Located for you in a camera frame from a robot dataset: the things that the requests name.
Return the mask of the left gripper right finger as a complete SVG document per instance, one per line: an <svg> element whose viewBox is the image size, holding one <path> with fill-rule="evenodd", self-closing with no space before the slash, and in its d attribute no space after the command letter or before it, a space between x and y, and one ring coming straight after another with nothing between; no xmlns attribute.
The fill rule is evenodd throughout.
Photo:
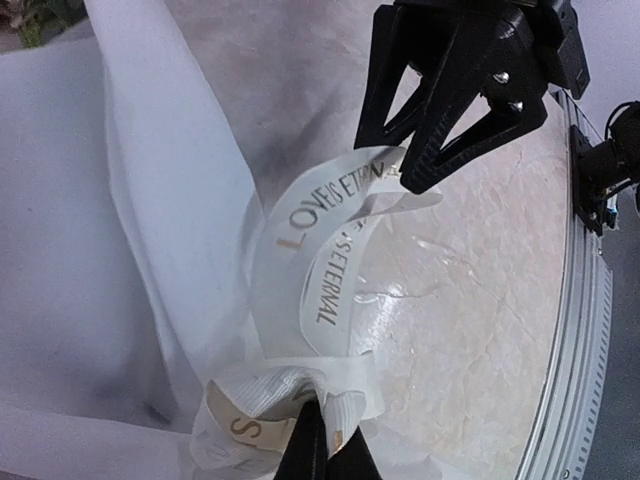
<svg viewBox="0 0 640 480"><path fill-rule="evenodd" d="M329 480L381 480L375 461L360 428L329 460Z"/></svg>

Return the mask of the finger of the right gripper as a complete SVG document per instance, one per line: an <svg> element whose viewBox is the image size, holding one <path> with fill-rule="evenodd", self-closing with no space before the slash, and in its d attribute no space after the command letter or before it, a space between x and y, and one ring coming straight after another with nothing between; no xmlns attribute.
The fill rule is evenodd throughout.
<svg viewBox="0 0 640 480"><path fill-rule="evenodd" d="M374 14L366 93L357 128L357 148L398 145L422 126L449 134L465 111L462 4L382 5ZM400 110L390 110L406 69L421 76Z"/></svg>
<svg viewBox="0 0 640 480"><path fill-rule="evenodd" d="M548 82L536 59L524 17L465 14L465 111L449 134L422 126L414 133L401 167L401 183L422 194L471 161L518 139L546 120Z"/></svg>

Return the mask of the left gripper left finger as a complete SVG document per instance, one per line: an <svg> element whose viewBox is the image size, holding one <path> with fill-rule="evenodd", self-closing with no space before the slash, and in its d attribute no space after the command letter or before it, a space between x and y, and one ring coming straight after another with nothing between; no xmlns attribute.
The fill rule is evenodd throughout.
<svg viewBox="0 0 640 480"><path fill-rule="evenodd" d="M328 453L326 429L317 400L304 404L274 480L324 480Z"/></svg>

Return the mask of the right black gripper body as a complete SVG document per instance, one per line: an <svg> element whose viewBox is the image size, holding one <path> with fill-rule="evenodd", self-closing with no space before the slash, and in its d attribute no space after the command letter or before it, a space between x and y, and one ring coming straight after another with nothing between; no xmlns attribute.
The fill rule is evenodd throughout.
<svg viewBox="0 0 640 480"><path fill-rule="evenodd" d="M569 1L398 1L398 6L454 16L479 14L504 19L509 13L524 17L534 51L547 81L584 95L590 72L576 10Z"/></svg>

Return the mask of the cream printed ribbon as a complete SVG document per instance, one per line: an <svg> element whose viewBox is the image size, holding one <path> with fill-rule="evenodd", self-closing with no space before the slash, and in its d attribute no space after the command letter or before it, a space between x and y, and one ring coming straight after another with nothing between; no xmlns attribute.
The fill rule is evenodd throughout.
<svg viewBox="0 0 640 480"><path fill-rule="evenodd" d="M305 434L330 459L385 409L374 355L351 349L352 298L378 222L440 202L400 184L401 147L313 167L280 197L256 241L245 358L210 379L189 479L262 479Z"/></svg>

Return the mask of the pink fake flower bunch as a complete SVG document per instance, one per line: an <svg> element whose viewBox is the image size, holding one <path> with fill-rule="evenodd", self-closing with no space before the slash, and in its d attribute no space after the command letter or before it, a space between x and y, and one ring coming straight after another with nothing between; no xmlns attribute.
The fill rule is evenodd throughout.
<svg viewBox="0 0 640 480"><path fill-rule="evenodd" d="M1 32L23 47L43 46L88 17L82 0L1 0Z"/></svg>

